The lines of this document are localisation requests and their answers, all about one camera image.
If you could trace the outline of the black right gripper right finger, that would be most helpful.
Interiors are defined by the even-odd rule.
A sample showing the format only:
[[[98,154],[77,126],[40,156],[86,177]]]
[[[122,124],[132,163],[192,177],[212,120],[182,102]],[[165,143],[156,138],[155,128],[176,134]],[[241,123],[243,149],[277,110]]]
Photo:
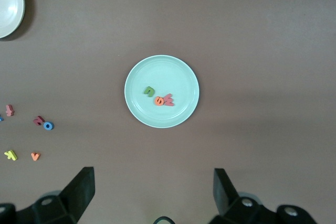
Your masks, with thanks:
[[[218,215],[210,223],[315,223],[298,206],[280,205],[273,212],[249,196],[240,196],[222,168],[214,169],[213,196]]]

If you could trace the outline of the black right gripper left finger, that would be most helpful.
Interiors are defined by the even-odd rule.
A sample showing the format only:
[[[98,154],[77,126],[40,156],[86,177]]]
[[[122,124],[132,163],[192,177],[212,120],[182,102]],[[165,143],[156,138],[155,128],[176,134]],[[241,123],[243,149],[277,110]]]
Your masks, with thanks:
[[[77,223],[95,195],[94,171],[84,167],[58,195],[42,197],[20,211],[2,203],[1,223]]]

